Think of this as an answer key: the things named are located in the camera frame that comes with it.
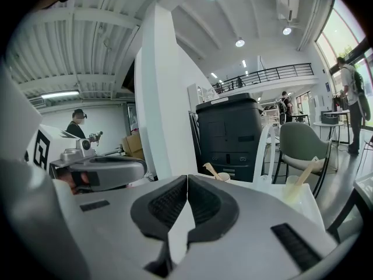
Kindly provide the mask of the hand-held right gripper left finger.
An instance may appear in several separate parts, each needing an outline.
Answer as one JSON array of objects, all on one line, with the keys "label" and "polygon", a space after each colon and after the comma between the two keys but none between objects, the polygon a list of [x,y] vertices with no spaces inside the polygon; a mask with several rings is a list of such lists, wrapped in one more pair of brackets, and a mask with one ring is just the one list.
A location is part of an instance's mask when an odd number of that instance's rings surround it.
[{"label": "hand-held right gripper left finger", "polygon": [[69,196],[77,251],[70,279],[187,279],[187,260],[171,258],[168,233],[187,201],[187,177],[135,188]]}]

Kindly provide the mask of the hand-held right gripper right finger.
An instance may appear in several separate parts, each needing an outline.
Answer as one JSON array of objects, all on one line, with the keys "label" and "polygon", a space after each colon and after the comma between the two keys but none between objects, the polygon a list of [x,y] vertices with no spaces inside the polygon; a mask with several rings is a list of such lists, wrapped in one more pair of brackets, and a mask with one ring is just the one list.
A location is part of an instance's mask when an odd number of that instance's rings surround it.
[{"label": "hand-held right gripper right finger", "polygon": [[271,228],[288,224],[320,258],[337,246],[321,227],[276,197],[197,176],[237,202],[239,214],[232,228],[216,241],[192,243],[174,270],[175,279],[291,279],[301,269]]}]

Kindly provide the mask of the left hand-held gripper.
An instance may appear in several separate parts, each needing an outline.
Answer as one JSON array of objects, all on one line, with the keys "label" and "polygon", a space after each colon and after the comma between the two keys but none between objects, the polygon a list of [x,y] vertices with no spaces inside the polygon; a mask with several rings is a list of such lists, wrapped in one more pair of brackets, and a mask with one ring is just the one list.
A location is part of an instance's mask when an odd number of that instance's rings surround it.
[{"label": "left hand-held gripper", "polygon": [[79,188],[107,191],[142,179],[144,160],[127,156],[95,156],[70,166],[55,166],[68,149],[77,152],[79,138],[59,128],[39,125],[26,149],[26,162],[43,169],[52,179],[62,180],[73,193]]}]

